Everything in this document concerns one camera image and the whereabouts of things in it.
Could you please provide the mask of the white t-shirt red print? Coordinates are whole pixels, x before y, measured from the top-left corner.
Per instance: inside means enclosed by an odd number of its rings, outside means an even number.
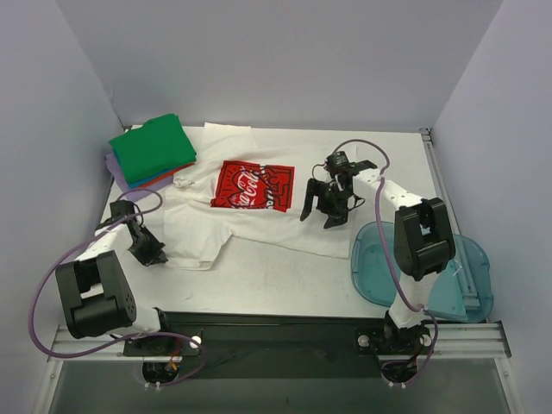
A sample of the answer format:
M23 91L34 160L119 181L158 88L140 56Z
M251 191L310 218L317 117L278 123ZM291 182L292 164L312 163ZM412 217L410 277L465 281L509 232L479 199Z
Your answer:
M311 168L331 151L323 144L261 147L250 127L207 122L196 164L176 173L165 192L169 267L207 270L231 237L347 258L347 226L325 229L316 212L299 219Z

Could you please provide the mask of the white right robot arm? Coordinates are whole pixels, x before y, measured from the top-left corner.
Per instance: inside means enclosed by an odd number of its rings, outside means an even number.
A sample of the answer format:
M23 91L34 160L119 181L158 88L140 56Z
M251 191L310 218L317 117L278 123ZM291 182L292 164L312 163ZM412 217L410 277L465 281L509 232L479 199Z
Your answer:
M332 229L348 222L350 211L373 200L376 226L386 264L396 288L387 312L391 325L382 330L383 344L392 352L411 345L413 329L430 315L429 299L434 284L455 257L455 241L445 203L422 198L385 178L387 160L376 175L370 160L352 162L343 151L329 155L323 168L327 180L314 177L306 184L300 220L316 209L326 216L323 225Z

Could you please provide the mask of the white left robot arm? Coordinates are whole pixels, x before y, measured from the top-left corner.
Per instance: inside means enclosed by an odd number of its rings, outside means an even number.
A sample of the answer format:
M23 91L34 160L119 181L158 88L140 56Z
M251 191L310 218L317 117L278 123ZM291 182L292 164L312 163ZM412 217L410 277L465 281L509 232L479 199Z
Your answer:
M81 339L103 335L144 334L153 354L168 353L174 334L161 325L160 312L136 303L121 258L125 254L144 267L168 262L165 244L141 223L131 201L110 204L111 216L98 227L86 250L55 270L70 334Z

